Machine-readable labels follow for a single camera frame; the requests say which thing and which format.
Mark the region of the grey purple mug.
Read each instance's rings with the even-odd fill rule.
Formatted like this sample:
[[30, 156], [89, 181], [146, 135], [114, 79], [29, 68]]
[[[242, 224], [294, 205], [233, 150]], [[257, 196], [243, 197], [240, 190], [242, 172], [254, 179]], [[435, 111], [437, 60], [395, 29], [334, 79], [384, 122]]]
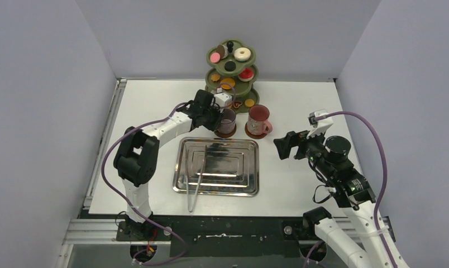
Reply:
[[229, 133], [236, 126], [236, 114], [234, 110], [230, 108], [224, 108], [222, 113], [223, 117], [217, 131], [222, 133]]

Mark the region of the brown wooden coaster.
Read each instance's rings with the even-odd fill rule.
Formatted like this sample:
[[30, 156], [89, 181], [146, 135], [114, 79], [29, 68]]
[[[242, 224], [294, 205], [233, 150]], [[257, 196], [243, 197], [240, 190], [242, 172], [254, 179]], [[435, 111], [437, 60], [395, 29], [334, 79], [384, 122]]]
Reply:
[[250, 138], [253, 138], [253, 139], [255, 139], [255, 140], [260, 140], [260, 139], [266, 137], [266, 136], [272, 131], [272, 128], [269, 128], [269, 126], [267, 126], [267, 125], [264, 125], [264, 126], [265, 126], [265, 128], [264, 128], [264, 132], [263, 132], [262, 134], [260, 134], [260, 135], [253, 135], [253, 134], [249, 131], [248, 125], [245, 124], [245, 126], [244, 126], [245, 133], [246, 133], [246, 134], [248, 135], [248, 137], [250, 137]]
[[233, 128], [233, 130], [231, 132], [229, 132], [229, 133], [222, 133], [222, 132], [219, 132], [219, 131], [215, 131], [214, 134], [216, 136], [220, 137], [220, 138], [229, 138], [229, 137], [232, 137], [235, 134], [236, 130], [237, 130], [237, 127], [235, 126]]

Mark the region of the brown heart cookie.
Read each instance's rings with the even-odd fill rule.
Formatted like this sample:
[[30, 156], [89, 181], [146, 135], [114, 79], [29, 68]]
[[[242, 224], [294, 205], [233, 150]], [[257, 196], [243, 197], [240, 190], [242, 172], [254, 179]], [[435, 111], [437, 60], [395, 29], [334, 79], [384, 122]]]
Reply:
[[243, 103], [241, 101], [234, 101], [232, 106], [234, 109], [239, 109], [242, 105]]

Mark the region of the pink floral mug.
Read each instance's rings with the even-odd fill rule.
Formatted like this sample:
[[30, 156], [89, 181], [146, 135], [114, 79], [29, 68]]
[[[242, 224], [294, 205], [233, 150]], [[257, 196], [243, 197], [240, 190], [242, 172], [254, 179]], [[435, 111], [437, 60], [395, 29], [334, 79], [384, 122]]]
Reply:
[[247, 125], [249, 131], [253, 135], [260, 135], [264, 132], [264, 125], [269, 126], [269, 128], [272, 128], [273, 126], [269, 122], [270, 117], [270, 111], [266, 106], [263, 106], [261, 104], [254, 105], [249, 109], [248, 112], [248, 119], [247, 119]]

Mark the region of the orange round cake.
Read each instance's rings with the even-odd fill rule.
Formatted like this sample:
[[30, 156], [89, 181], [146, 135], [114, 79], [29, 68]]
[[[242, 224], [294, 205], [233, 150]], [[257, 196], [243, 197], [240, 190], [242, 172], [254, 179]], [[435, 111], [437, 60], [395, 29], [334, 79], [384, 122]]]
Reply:
[[225, 90], [230, 90], [235, 86], [235, 81], [233, 78], [223, 78], [220, 82], [220, 87]]

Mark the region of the round tan biscuit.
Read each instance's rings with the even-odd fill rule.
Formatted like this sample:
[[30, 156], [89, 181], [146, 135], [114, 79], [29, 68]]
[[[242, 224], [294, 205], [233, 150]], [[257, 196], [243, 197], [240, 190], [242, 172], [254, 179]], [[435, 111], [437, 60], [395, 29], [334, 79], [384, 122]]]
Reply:
[[253, 99], [251, 99], [251, 98], [246, 99], [246, 100], [244, 101], [244, 105], [245, 105], [247, 108], [251, 108], [251, 107], [253, 107], [253, 106], [255, 105], [255, 101], [254, 101]]

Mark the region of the black sandwich cookie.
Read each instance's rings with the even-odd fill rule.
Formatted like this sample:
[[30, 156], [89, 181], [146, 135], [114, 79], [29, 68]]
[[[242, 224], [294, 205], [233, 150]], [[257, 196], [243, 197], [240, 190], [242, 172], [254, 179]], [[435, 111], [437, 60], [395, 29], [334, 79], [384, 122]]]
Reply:
[[227, 61], [224, 65], [225, 71], [234, 71], [236, 69], [236, 63], [234, 61]]

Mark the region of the red frosted donut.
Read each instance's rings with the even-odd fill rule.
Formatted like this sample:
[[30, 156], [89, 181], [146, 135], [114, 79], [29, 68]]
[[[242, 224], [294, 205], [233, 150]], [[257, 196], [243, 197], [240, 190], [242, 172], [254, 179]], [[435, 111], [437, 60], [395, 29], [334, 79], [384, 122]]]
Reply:
[[242, 82], [249, 82], [253, 80], [255, 74], [252, 68], [246, 68], [238, 75], [238, 78]]

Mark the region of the pink macaron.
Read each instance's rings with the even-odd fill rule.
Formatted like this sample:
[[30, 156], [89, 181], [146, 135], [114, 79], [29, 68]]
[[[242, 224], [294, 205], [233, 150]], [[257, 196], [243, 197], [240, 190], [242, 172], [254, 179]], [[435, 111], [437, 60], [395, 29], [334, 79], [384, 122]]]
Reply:
[[211, 63], [218, 63], [221, 60], [221, 55], [218, 52], [213, 52], [210, 54], [209, 60]]

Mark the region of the chocolate white half cake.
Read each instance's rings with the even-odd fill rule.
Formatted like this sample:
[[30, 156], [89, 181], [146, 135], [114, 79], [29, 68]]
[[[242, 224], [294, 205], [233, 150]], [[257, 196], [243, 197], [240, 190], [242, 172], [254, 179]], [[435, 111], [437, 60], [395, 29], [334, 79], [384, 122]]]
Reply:
[[216, 47], [216, 53], [219, 54], [220, 59], [225, 59], [228, 56], [228, 48], [225, 45], [219, 44]]

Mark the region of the white ring donut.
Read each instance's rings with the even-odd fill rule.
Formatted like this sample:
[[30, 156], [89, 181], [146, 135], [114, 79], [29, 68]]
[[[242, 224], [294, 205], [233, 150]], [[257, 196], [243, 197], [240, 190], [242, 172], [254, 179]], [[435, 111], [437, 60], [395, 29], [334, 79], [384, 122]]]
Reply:
[[252, 56], [252, 51], [246, 47], [239, 47], [234, 50], [233, 56], [239, 62], [246, 62]]

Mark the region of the metal serving tongs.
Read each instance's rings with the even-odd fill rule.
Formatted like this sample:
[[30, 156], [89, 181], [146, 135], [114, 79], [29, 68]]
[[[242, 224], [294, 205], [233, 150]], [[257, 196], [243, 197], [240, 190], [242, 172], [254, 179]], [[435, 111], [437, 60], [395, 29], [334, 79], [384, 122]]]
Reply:
[[202, 178], [203, 178], [203, 173], [206, 167], [206, 161], [207, 161], [207, 146], [204, 147], [203, 149], [203, 161], [202, 161], [202, 166], [201, 166], [201, 170], [198, 176], [198, 180], [197, 180], [197, 184], [195, 186], [195, 190], [194, 190], [194, 194], [193, 196], [191, 196], [190, 194], [190, 176], [189, 176], [189, 160], [193, 160], [192, 156], [189, 156], [189, 151], [187, 148], [186, 152], [185, 152], [185, 175], [184, 175], [184, 183], [185, 183], [185, 187], [186, 187], [186, 195], [187, 195], [187, 210], [190, 214], [194, 213], [194, 210], [196, 208], [196, 204], [197, 204], [197, 199], [198, 199], [198, 193], [199, 193], [199, 188], [202, 182]]

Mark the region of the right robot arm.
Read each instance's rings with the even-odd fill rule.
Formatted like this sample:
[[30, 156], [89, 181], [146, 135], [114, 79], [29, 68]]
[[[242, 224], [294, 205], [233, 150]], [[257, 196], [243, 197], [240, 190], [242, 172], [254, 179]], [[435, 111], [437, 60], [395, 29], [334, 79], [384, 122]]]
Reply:
[[303, 214], [303, 234], [308, 238], [318, 237], [347, 267], [408, 267], [389, 227], [375, 210], [376, 199], [370, 184], [348, 159], [349, 140], [323, 135], [308, 138], [308, 133], [291, 131], [275, 139], [273, 143], [279, 158], [287, 159], [292, 148], [298, 149], [294, 158], [308, 160], [330, 197], [349, 219], [361, 243], [357, 244], [323, 207]]

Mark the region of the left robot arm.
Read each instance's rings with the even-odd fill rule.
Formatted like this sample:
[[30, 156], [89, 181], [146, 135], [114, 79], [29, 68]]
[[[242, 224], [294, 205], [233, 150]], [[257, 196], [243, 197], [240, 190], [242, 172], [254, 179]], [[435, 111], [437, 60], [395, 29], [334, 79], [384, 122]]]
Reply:
[[149, 219], [152, 215], [149, 181], [156, 171], [160, 148], [196, 128], [216, 131], [223, 118], [222, 110], [231, 101], [232, 97], [225, 92], [213, 94], [200, 89], [194, 99], [178, 104], [164, 119], [131, 126], [114, 143], [118, 149], [113, 167], [125, 187], [121, 196], [127, 203], [125, 231], [145, 240], [158, 227]]

